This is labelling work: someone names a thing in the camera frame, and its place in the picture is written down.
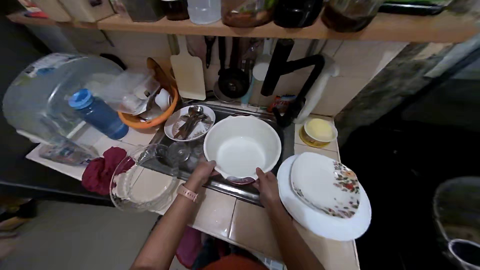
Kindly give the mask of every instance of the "kitchen sink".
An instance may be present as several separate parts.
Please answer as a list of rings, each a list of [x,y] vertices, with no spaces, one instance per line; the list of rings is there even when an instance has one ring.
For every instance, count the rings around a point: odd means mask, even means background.
[[[242,110],[237,108],[206,104],[204,102],[191,103],[191,104],[188,104],[187,106],[190,106],[193,104],[205,105],[210,107],[215,112],[215,116],[216,116],[215,123],[230,115],[253,115],[265,121],[270,126],[272,126],[273,129],[275,129],[275,131],[277,132],[278,136],[280,137],[280,141],[282,143],[282,152],[280,155],[280,159],[278,160],[275,167],[272,169],[272,172],[275,175],[278,171],[278,168],[282,164],[282,162],[294,154],[294,150],[293,150],[294,139],[295,139],[294,124],[291,124],[286,128],[281,128],[280,126],[277,125],[275,118],[272,114],[252,112],[252,111]],[[162,144],[168,147],[174,142],[175,141],[171,140],[165,135],[163,131],[163,126],[161,126],[157,134],[155,134],[155,136],[153,137],[150,143]],[[185,181],[193,172],[193,169],[195,168],[198,158],[203,154],[204,137],[195,141],[186,142],[186,144],[190,147],[191,154],[187,161],[180,163],[179,172],[178,172],[178,178]],[[173,175],[172,167],[169,164],[170,163],[168,160],[158,158],[156,160],[149,160],[143,163],[142,166],[157,172],[161,172],[163,174]],[[230,181],[224,179],[221,175],[215,175],[215,176],[211,176],[208,182],[204,186],[206,188],[210,188],[210,189],[234,196],[242,201],[246,201],[258,206],[262,206],[262,204],[260,203],[258,190],[254,188],[251,184],[246,184],[246,185],[233,184]]]

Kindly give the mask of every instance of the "pink watch strap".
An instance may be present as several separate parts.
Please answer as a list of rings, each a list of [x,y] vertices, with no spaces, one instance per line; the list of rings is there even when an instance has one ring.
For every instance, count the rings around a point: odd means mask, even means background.
[[[197,202],[198,195],[195,192],[191,191],[190,189],[187,189],[186,187],[184,187],[183,184],[179,185],[177,189],[177,194],[183,195],[189,198],[190,200]]]

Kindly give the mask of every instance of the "wooden cutting board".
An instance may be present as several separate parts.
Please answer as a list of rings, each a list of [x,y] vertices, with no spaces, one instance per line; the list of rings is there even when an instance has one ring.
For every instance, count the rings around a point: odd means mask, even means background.
[[[177,35],[180,54],[170,56],[180,96],[205,100],[204,67],[202,60],[191,56],[185,36]]]

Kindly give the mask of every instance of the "tiled countertop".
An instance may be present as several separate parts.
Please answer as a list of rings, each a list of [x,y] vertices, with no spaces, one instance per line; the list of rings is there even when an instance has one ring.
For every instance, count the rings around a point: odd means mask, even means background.
[[[328,117],[315,116],[326,120]],[[327,157],[340,160],[336,141],[325,148],[309,147],[302,142],[298,136],[300,124],[295,129],[295,154],[302,152],[315,152]],[[92,143],[98,153],[103,153],[110,147],[121,147],[125,150],[132,149],[138,145],[147,145],[154,134],[142,134],[130,129],[128,134],[119,141],[101,136],[99,140]],[[74,167],[49,161],[38,156],[38,149],[35,148],[26,157],[30,160],[51,167],[75,179],[81,180],[84,167]],[[161,174],[149,169],[143,169],[139,177],[163,178],[171,176]],[[271,230],[270,220],[264,208],[246,203],[236,198],[203,188],[203,201],[200,204],[190,226],[204,233],[246,248],[250,251],[264,254],[266,257],[281,261],[275,237]],[[169,206],[158,209],[156,212],[164,214]],[[316,236],[304,229],[301,225],[292,221],[300,232],[310,249],[319,258],[327,270],[357,270],[359,269],[357,252],[354,241],[340,242]]]

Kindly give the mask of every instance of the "blue water bottle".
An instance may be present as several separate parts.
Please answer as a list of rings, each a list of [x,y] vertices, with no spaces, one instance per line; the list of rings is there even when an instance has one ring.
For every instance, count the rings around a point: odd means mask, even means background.
[[[121,139],[128,132],[128,126],[120,120],[117,112],[103,100],[92,96],[88,89],[81,89],[73,94],[68,100],[68,105],[76,110],[85,122],[110,139]]]

